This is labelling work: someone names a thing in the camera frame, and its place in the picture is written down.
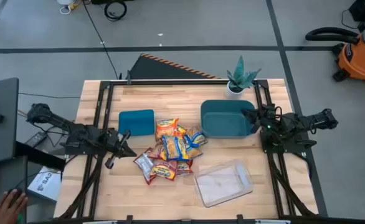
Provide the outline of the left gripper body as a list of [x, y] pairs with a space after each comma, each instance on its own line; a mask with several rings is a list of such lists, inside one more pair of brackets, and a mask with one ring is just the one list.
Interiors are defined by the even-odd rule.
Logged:
[[123, 142], [123, 135], [115, 129], [107, 131], [107, 151], [116, 157], [135, 157], [136, 153], [129, 147], [127, 140]]

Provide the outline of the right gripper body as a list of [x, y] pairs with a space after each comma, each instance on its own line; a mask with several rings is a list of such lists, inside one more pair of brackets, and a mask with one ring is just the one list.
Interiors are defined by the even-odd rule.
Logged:
[[259, 128], [260, 127], [265, 127], [267, 122], [265, 120], [265, 115], [266, 115], [266, 109], [256, 109], [254, 110], [255, 113], [255, 119], [254, 122], [258, 121], [259, 122]]

